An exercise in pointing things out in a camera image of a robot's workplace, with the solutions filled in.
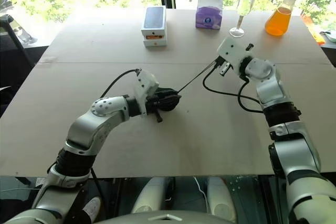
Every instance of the white cable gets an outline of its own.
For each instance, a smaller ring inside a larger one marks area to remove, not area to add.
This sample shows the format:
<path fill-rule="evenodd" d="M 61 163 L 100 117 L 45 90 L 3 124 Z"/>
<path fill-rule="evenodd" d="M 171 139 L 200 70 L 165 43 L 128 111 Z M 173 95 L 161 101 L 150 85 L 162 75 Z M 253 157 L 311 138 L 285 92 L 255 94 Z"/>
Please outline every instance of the white cable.
<path fill-rule="evenodd" d="M 206 195 L 205 195 L 205 193 L 201 190 L 201 187 L 200 187 L 200 185 L 199 185 L 199 183 L 198 183 L 198 180 L 197 180 L 197 178 L 196 177 L 194 177 L 194 179 L 195 179 L 195 181 L 196 181 L 196 184 L 197 184 L 197 186 L 198 186 L 198 190 L 203 194 L 203 196 L 204 196 L 204 199 L 205 199 L 205 208 L 206 208 L 206 212 L 207 213 L 209 213 L 209 204 L 208 204 L 208 199 L 206 198 Z"/>
<path fill-rule="evenodd" d="M 14 189 L 7 189 L 7 190 L 2 190 L 0 193 L 3 193 L 5 191 L 14 191 L 14 190 L 39 190 L 37 188 L 14 188 Z"/>

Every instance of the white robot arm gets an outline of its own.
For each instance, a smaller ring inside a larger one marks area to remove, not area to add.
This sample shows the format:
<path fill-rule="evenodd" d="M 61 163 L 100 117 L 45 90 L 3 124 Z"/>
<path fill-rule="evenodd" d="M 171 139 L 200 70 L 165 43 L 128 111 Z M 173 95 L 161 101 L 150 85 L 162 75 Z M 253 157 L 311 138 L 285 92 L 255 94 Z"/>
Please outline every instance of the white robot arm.
<path fill-rule="evenodd" d="M 336 223 L 336 188 L 319 173 L 318 153 L 299 119 L 301 112 L 282 86 L 276 66 L 255 58 L 231 38 L 222 42 L 218 54 L 243 80 L 249 78 L 256 84 L 268 131 L 274 140 L 269 146 L 273 170 L 287 180 L 289 223 Z"/>

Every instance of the orange liquid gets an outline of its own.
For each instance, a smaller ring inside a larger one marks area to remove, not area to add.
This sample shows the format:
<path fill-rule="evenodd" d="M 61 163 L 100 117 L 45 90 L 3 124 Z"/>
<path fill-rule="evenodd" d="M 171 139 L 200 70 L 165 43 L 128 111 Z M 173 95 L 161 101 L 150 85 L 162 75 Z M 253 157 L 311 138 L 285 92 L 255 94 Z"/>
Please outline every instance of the orange liquid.
<path fill-rule="evenodd" d="M 283 35 L 288 29 L 291 13 L 291 10 L 284 7 L 276 9 L 265 23 L 266 32 L 274 36 Z"/>

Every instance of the flask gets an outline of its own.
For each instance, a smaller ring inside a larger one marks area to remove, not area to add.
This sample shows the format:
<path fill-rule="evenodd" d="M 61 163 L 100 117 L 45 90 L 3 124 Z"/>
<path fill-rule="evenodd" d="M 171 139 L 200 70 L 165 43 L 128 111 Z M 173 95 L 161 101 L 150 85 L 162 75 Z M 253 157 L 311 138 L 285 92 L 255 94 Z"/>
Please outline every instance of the flask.
<path fill-rule="evenodd" d="M 283 35 L 287 29 L 296 0 L 283 0 L 273 15 L 266 21 L 265 30 L 274 36 Z"/>

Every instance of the champagne glass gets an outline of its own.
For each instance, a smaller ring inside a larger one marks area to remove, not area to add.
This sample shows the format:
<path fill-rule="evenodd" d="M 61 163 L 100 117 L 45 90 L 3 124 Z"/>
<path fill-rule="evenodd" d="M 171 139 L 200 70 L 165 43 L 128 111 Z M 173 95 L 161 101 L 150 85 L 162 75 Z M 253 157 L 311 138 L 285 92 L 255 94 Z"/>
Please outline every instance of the champagne glass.
<path fill-rule="evenodd" d="M 254 0 L 238 0 L 237 13 L 239 14 L 239 20 L 237 27 L 230 29 L 230 34 L 233 37 L 239 38 L 244 35 L 244 30 L 240 28 L 240 25 L 242 24 L 244 16 L 251 12 L 253 3 Z"/>

